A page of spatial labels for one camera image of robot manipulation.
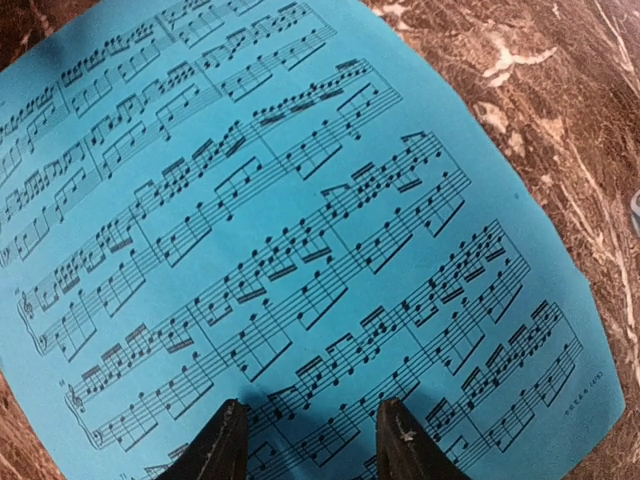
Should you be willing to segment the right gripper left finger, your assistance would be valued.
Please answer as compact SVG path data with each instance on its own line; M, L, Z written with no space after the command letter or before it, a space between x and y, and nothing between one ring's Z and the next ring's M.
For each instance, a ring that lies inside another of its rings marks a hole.
M223 402L162 480L245 480L249 424L237 399Z

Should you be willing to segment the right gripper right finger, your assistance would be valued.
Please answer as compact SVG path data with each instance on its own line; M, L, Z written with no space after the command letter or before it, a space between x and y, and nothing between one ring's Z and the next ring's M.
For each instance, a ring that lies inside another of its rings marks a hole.
M380 403L376 419L379 480L468 480L399 398Z

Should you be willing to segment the blue sheet music page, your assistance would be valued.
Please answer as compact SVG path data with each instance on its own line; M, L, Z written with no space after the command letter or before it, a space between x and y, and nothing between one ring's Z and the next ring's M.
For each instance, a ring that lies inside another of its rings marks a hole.
M586 278L357 1L103 1L1 74L1 364L70 479L162 479L224 401L251 479L376 479L399 398L476 479L625 402Z

